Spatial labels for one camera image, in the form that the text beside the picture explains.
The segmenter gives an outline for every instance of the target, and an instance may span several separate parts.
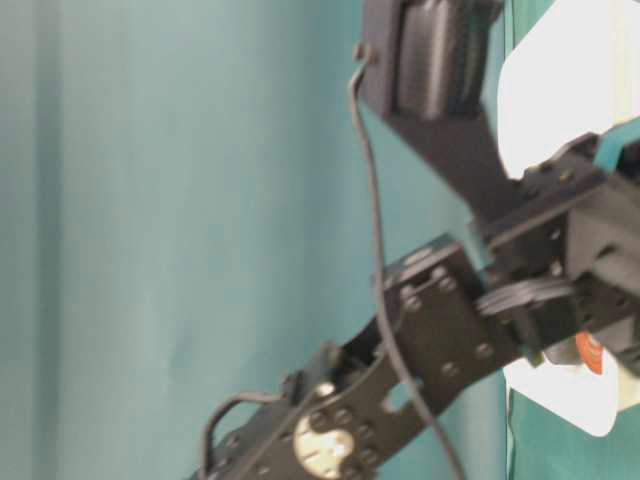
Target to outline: bolt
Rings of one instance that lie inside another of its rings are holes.
[[[271,468],[269,468],[267,465],[259,465],[256,470],[258,470],[258,475],[260,475],[261,477],[266,477],[271,472]]]
[[[240,445],[240,437],[234,433],[229,437],[229,440],[227,440],[227,447],[238,448],[238,445]]]
[[[373,465],[379,458],[378,452],[373,448],[365,448],[360,454],[360,460],[362,460],[362,463],[365,465]]]
[[[440,280],[440,283],[438,283],[438,287],[440,288],[441,292],[451,293],[456,289],[457,285],[456,281],[453,278],[444,277],[442,280]]]
[[[313,412],[310,420],[314,428],[322,428],[327,423],[327,416],[322,412]]]
[[[476,357],[485,360],[493,355],[494,349],[488,343],[481,343],[476,347]]]
[[[422,302],[414,292],[415,290],[411,285],[405,285],[400,290],[400,299],[404,309],[412,313],[417,312],[422,307]]]
[[[403,307],[407,312],[416,313],[422,308],[422,302],[418,297],[409,297],[403,302]]]
[[[567,183],[573,180],[573,170],[565,170],[560,174],[558,180],[560,181],[560,183]]]
[[[439,278],[442,278],[446,275],[447,275],[447,269],[442,266],[434,268],[433,272],[431,272],[431,278],[433,280],[438,280]]]
[[[562,264],[559,260],[556,260],[551,264],[551,275],[554,277],[560,277],[564,273],[564,268],[562,268]]]
[[[346,425],[353,420],[353,414],[348,408],[341,408],[335,413],[333,419],[338,425]]]
[[[442,366],[442,374],[445,377],[453,378],[460,373],[460,367],[453,362],[447,362]]]
[[[333,395],[335,391],[336,387],[331,382],[323,382],[316,387],[316,393],[319,397],[328,397],[329,395]]]
[[[373,427],[371,427],[371,425],[366,423],[363,423],[362,425],[360,425],[356,430],[356,432],[360,436],[360,438],[362,438],[363,440],[371,440],[375,435],[375,432],[373,431]]]
[[[362,480],[362,473],[356,468],[349,467],[344,472],[345,480]]]

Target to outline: curtain fold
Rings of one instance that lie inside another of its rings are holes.
[[[344,0],[2,6],[2,478],[184,478],[221,400],[367,322],[360,22]],[[367,122],[389,259],[444,231],[472,246],[467,209]],[[444,414],[472,479],[504,476],[503,388]],[[431,432],[381,474],[450,475]]]

